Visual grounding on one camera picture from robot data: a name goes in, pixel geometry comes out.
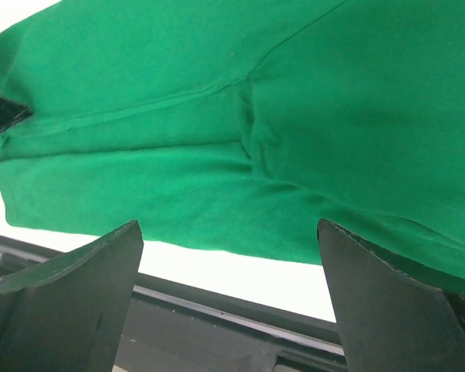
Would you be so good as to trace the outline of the green t shirt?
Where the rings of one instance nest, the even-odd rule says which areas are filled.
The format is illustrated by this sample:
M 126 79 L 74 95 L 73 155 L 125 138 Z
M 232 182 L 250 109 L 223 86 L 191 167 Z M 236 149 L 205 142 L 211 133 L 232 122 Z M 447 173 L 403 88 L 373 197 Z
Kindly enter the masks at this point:
M 62 1 L 0 33 L 8 224 L 465 279 L 465 1 Z

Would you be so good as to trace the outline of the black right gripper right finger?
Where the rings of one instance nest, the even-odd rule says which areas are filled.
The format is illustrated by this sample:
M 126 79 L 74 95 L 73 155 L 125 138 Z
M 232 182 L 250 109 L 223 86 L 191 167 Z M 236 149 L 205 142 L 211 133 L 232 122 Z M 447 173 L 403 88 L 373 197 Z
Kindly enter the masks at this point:
M 321 219 L 319 250 L 351 371 L 465 371 L 465 280 Z

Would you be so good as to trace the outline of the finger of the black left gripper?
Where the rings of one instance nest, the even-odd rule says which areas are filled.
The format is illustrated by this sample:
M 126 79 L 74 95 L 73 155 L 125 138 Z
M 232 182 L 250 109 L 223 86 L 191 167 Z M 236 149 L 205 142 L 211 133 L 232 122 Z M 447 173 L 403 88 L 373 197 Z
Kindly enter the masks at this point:
M 0 97 L 0 133 L 33 116 L 23 104 Z

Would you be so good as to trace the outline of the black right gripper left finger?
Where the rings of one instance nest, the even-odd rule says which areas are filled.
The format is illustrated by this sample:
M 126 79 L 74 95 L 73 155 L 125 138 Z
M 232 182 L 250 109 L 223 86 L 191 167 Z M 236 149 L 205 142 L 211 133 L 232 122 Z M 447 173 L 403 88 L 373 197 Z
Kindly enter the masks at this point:
M 110 371 L 143 253 L 138 222 L 34 261 L 0 237 L 0 371 Z

